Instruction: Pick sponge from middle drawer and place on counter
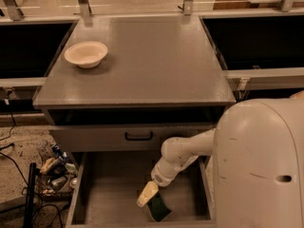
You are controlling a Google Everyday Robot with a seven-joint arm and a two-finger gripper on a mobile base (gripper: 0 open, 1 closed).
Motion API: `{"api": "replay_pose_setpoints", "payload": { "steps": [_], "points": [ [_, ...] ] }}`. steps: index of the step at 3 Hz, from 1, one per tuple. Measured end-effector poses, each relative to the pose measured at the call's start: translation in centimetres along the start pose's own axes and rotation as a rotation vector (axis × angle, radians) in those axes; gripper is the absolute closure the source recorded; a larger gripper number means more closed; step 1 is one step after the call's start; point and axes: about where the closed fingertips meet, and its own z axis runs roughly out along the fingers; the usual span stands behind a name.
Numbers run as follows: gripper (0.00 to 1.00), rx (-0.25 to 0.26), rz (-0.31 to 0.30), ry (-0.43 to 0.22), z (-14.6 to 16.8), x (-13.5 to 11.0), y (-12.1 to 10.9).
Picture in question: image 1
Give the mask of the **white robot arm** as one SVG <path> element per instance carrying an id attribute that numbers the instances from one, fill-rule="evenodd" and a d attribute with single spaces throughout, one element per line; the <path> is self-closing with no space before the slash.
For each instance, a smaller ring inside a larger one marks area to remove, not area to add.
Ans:
<path id="1" fill-rule="evenodd" d="M 159 189 L 200 156 L 213 158 L 214 228 L 303 228 L 303 99 L 240 102 L 215 128 L 167 139 L 137 205 L 165 218 Z"/>

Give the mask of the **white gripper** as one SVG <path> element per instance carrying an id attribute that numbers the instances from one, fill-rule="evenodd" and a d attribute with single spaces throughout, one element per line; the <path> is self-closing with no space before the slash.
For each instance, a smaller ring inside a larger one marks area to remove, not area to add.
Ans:
<path id="1" fill-rule="evenodd" d="M 137 199 L 137 205 L 144 207 L 158 192 L 159 186 L 168 186 L 180 170 L 166 160 L 159 160 L 151 171 L 151 181 L 149 181 Z"/>

